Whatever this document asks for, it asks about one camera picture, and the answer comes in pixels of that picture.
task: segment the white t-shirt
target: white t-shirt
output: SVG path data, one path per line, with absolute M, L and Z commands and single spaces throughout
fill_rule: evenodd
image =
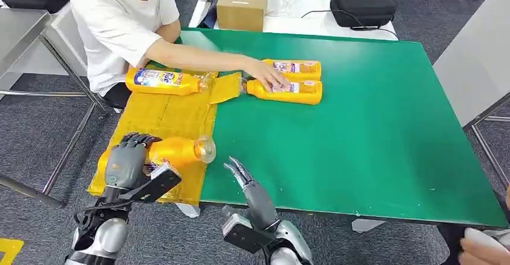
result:
M 104 96 L 142 64 L 157 31 L 179 18 L 175 0 L 71 0 L 87 53 L 90 90 Z

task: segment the yellow detergent bottle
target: yellow detergent bottle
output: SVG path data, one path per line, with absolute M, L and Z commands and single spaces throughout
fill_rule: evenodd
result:
M 271 65 L 287 78 L 294 80 L 321 80 L 321 63 L 319 61 L 300 61 L 288 59 L 265 59 L 265 63 Z
M 99 157 L 97 166 L 106 168 L 111 149 L 108 148 Z M 198 140 L 183 137 L 170 137 L 163 141 L 154 142 L 147 153 L 146 164 L 159 165 L 163 160 L 168 161 L 177 169 L 194 162 L 211 163 L 216 158 L 216 145 L 212 138 L 204 136 Z
M 197 78 L 186 73 L 130 67 L 126 86 L 132 92 L 187 96 L 207 88 L 207 77 Z
M 264 100 L 316 105 L 322 98 L 320 81 L 290 81 L 290 89 L 285 92 L 268 92 L 258 80 L 248 81 L 244 86 L 246 93 Z

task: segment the detergent bottle label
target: detergent bottle label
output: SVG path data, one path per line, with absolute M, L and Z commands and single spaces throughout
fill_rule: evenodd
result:
M 182 81 L 182 73 L 139 69 L 135 74 L 135 85 L 148 87 L 178 86 Z
M 289 92 L 290 93 L 299 93 L 300 92 L 300 83 L 291 82 Z
M 294 62 L 273 62 L 273 68 L 280 73 L 299 73 L 300 65 Z
M 317 84 L 315 81 L 304 81 L 301 86 L 301 93 L 315 93 L 317 92 Z

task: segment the cardboard box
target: cardboard box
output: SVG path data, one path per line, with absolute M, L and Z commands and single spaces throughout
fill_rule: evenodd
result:
M 218 25 L 221 29 L 262 32 L 268 0 L 218 0 Z

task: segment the bottle cap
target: bottle cap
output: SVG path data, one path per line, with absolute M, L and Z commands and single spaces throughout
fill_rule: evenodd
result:
M 241 81 L 239 83 L 239 92 L 241 93 L 247 93 L 247 88 L 246 88 L 246 80 L 242 79 L 241 78 Z
M 200 76 L 198 81 L 198 91 L 202 92 L 205 89 L 209 88 L 212 85 L 212 78 L 209 76 L 209 74 L 206 74 L 205 76 Z
M 202 136 L 195 141 L 195 155 L 202 162 L 209 164 L 216 158 L 216 145 L 209 136 Z
M 245 88 L 246 88 L 246 93 L 248 94 L 252 94 L 255 93 L 256 91 L 256 81 L 248 81 L 246 82 L 246 85 L 245 85 Z

